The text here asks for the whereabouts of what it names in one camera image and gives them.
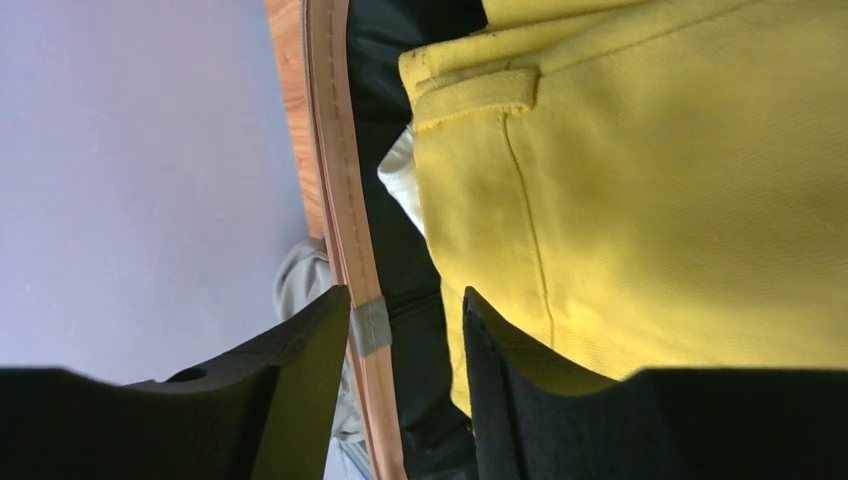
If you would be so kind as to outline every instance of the gray cloth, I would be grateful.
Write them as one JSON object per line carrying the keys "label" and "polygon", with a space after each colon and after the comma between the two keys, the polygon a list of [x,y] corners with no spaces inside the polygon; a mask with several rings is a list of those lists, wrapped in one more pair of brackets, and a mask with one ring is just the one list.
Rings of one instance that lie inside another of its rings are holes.
{"label": "gray cloth", "polygon": [[[291,249],[277,274],[274,286],[277,315],[281,321],[286,321],[335,284],[323,245],[311,238],[300,242]],[[353,388],[353,372],[345,358],[332,432],[342,442],[364,440]]]}

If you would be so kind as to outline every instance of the white wall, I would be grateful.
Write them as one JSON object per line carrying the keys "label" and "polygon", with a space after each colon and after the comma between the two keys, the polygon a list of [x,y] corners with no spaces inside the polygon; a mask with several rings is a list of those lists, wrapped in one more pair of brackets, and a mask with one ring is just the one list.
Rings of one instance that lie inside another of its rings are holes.
{"label": "white wall", "polygon": [[0,0],[0,364],[163,379],[306,222],[262,0]]}

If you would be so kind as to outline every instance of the brown leather trim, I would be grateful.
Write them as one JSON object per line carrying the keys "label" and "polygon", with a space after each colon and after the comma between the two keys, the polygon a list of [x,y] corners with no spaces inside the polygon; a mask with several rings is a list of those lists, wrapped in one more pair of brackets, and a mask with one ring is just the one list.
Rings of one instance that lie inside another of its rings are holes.
{"label": "brown leather trim", "polygon": [[[307,104],[318,161],[330,263],[353,307],[379,298],[380,283],[359,174],[347,76],[347,0],[302,0]],[[375,478],[405,480],[390,347],[360,357],[348,343]]]}

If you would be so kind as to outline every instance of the yellow garment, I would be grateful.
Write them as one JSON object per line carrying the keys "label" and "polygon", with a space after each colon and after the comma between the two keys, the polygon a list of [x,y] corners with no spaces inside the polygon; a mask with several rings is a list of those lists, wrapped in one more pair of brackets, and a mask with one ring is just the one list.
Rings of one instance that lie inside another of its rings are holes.
{"label": "yellow garment", "polygon": [[530,3],[400,61],[454,401],[469,285],[611,378],[848,366],[844,2]]}

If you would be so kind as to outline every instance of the folded yellow clothing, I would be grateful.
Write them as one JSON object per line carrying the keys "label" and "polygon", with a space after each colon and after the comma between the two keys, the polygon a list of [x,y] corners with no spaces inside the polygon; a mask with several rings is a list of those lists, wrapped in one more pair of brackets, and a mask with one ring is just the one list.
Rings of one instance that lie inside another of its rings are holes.
{"label": "folded yellow clothing", "polygon": [[848,366],[844,3],[538,3],[400,61],[455,402],[469,285],[612,378]]}

